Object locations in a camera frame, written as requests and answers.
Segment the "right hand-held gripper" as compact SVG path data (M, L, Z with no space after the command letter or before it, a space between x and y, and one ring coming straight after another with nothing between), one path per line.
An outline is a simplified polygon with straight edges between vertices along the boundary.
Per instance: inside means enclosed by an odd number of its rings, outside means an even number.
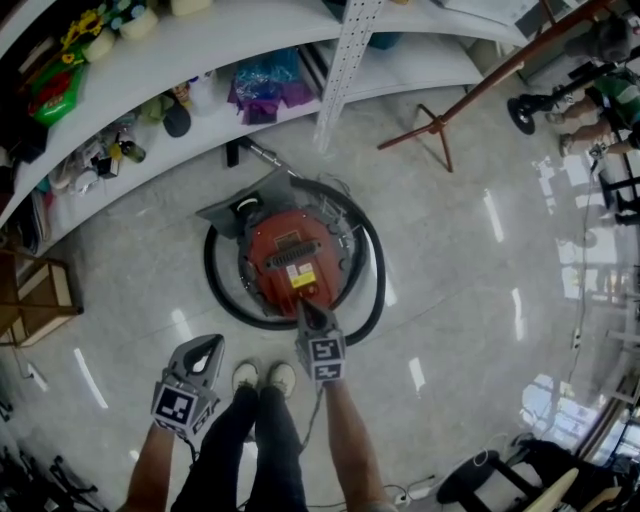
M310 379L314 383L343 379L346 343L333 312L302 298L297 304L297 323L296 350Z

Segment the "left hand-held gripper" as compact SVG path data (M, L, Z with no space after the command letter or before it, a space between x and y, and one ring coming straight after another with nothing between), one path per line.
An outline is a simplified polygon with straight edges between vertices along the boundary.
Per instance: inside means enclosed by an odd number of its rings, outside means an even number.
M199 376L202 385L214 385L224 350L221 334L198 336L175 349L168 368L176 375ZM151 414L160 428L194 440L211 423L218 403L214 391L165 373L155 384Z

